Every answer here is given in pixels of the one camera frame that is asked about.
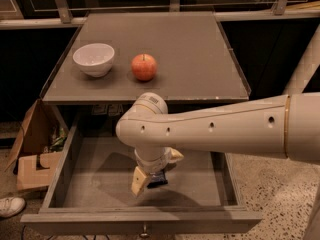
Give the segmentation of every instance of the brown box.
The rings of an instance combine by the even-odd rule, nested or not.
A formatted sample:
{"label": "brown box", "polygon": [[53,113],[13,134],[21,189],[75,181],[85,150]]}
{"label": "brown box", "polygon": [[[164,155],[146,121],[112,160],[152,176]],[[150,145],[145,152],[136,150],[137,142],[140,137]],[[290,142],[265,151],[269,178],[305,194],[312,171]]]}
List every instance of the brown box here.
{"label": "brown box", "polygon": [[6,170],[19,159],[17,189],[48,186],[61,152],[43,154],[50,135],[59,126],[50,106],[38,99],[26,112],[10,151]]}

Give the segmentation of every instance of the apple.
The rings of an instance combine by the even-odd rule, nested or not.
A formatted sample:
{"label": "apple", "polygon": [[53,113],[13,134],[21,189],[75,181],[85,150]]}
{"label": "apple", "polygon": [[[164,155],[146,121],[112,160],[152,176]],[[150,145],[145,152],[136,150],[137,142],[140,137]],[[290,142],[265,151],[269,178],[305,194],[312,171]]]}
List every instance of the apple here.
{"label": "apple", "polygon": [[139,54],[131,61],[133,75],[140,81],[150,81],[157,73],[157,62],[149,54]]}

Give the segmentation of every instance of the white bowl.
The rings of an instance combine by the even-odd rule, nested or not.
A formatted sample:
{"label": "white bowl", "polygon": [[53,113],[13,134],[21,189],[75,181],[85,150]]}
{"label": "white bowl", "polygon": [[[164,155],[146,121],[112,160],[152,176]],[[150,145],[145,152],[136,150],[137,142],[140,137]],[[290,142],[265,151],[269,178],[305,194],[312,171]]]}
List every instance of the white bowl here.
{"label": "white bowl", "polygon": [[113,65],[114,49],[107,44],[88,44],[75,51],[73,61],[83,73],[101,77],[106,75]]}

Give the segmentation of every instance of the drawer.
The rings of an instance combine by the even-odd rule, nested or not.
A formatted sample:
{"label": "drawer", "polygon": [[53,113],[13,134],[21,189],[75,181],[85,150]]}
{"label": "drawer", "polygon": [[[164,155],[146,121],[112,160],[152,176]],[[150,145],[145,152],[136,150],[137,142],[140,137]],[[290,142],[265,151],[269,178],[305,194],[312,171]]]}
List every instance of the drawer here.
{"label": "drawer", "polygon": [[131,193],[134,150],[112,134],[92,134],[80,114],[38,214],[21,222],[43,235],[244,233],[262,219],[242,202],[230,154],[179,150],[168,184]]}

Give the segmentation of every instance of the floor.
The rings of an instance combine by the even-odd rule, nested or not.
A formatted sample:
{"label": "floor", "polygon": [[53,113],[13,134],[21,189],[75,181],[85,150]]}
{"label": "floor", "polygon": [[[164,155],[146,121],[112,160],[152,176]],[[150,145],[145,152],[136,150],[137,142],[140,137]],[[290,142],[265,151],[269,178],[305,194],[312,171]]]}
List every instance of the floor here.
{"label": "floor", "polygon": [[[0,138],[14,136],[15,130],[0,124]],[[10,148],[0,149],[0,198],[21,196],[27,206],[19,215],[0,219],[0,240],[94,239],[94,236],[42,236],[20,223],[23,214],[37,213],[45,192],[16,190],[13,168],[4,171]],[[236,181],[248,210],[261,211],[263,220],[246,234],[161,235],[149,239],[168,240],[291,240],[302,239],[319,184],[320,166],[247,155],[233,155]],[[96,239],[108,239],[97,236]],[[139,236],[110,235],[111,240],[133,240]]]}

